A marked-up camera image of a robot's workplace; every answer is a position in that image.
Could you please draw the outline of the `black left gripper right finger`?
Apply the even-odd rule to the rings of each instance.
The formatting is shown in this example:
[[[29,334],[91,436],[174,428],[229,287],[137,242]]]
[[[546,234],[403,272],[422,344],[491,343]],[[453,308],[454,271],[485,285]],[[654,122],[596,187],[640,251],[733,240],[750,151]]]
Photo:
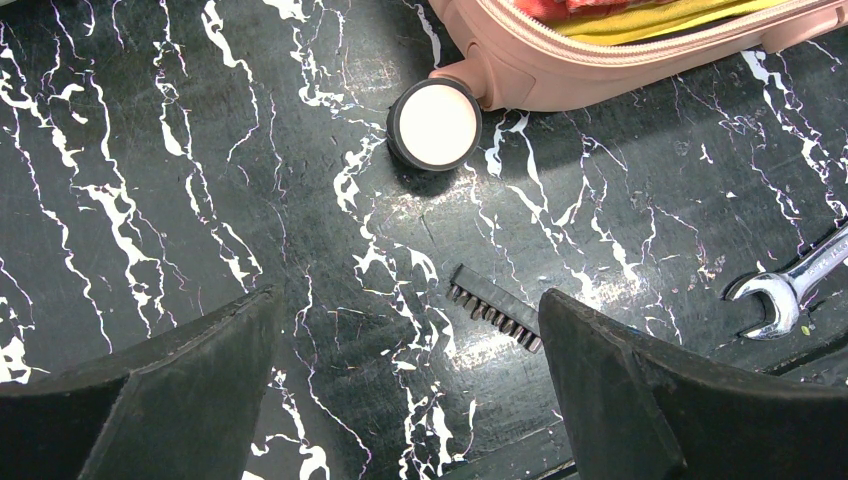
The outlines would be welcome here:
[[[843,479],[847,393],[746,371],[546,291],[538,322],[583,479]]]

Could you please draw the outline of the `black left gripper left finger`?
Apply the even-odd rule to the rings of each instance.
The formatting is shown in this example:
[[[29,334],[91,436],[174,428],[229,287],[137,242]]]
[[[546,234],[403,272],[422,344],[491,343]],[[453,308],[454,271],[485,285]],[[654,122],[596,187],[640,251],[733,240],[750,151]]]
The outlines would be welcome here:
[[[5,479],[238,479],[284,295],[267,285],[119,353],[1,387]]]

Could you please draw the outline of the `pink hard-shell suitcase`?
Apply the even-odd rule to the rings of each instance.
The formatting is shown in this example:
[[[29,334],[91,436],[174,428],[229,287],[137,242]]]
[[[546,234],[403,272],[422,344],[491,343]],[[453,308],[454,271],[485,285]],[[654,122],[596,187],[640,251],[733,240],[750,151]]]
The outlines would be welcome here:
[[[407,89],[387,116],[387,142],[405,163],[448,171],[479,144],[482,115],[501,108],[580,109],[737,52],[778,52],[843,27],[843,1],[775,7],[633,43],[603,46],[559,34],[513,1],[435,1],[462,53]]]

